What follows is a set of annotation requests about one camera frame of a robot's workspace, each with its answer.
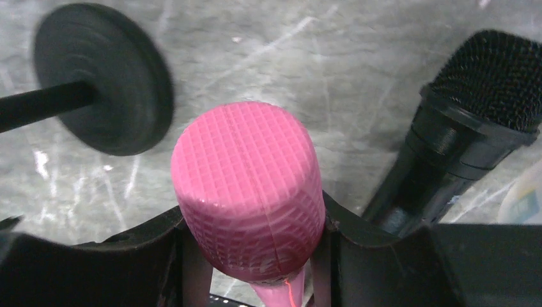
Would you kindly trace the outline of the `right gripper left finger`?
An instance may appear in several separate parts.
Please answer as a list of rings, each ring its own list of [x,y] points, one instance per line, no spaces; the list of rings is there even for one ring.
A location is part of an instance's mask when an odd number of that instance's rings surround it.
[[[2,306],[208,306],[211,279],[178,207],[99,243],[1,232]]]

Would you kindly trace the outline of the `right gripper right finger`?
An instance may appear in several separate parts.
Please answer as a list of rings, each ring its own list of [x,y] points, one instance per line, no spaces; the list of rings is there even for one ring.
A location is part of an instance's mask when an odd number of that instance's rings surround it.
[[[313,306],[540,306],[541,227],[436,224],[403,239],[329,195]]]

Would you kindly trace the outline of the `pink microphone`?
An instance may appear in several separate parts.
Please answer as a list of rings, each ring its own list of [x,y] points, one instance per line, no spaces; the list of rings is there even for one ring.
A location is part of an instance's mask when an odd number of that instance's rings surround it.
[[[325,224],[320,167],[307,129],[255,101],[217,106],[180,135],[174,192],[205,258],[266,306],[301,306],[304,267]]]

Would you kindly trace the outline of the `black round-base clip stand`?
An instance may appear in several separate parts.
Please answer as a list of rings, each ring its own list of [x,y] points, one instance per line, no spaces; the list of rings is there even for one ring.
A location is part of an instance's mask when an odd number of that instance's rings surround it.
[[[57,117],[99,152],[141,154],[163,140],[174,115],[174,85],[148,34],[114,8],[71,3],[37,28],[38,90],[1,99],[1,131]]]

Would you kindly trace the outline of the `black microphone orange end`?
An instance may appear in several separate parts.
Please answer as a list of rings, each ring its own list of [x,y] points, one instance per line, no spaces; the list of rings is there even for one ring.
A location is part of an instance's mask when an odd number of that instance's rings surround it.
[[[537,140],[541,44],[480,30],[420,95],[396,162],[362,213],[398,237],[439,222],[474,183]]]

